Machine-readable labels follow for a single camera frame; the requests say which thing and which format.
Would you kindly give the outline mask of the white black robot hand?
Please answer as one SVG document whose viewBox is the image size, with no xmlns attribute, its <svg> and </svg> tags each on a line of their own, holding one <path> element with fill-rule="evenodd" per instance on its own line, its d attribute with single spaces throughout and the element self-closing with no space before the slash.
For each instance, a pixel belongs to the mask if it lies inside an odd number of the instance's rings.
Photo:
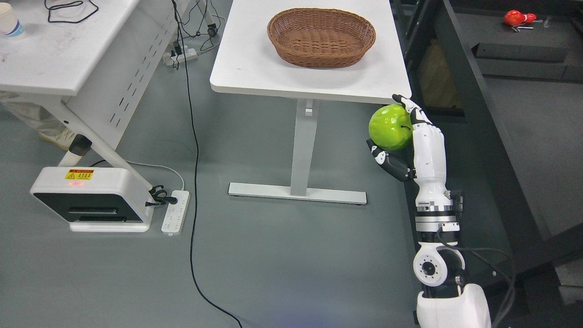
<svg viewBox="0 0 583 328">
<path fill-rule="evenodd" d="M 441 129 L 427 117 L 421 106 L 402 95 L 392 95 L 393 100 L 407 112 L 411 127 L 400 124 L 410 131 L 414 148 L 414 165 L 410 168 L 398 156 L 387 151 L 372 138 L 366 143 L 385 172 L 399 181 L 413 180 L 419 186 L 415 206 L 422 211 L 446 211 L 453 208 L 450 192 L 446 189 L 445 141 Z"/>
</svg>

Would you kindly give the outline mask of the white robot base unit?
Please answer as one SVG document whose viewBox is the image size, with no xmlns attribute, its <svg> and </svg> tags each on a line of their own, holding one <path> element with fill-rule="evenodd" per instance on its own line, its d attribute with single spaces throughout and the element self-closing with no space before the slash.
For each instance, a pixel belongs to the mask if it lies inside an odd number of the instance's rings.
<svg viewBox="0 0 583 328">
<path fill-rule="evenodd" d="M 31 195 L 73 232 L 146 232 L 153 216 L 146 185 L 122 168 L 46 167 Z"/>
</svg>

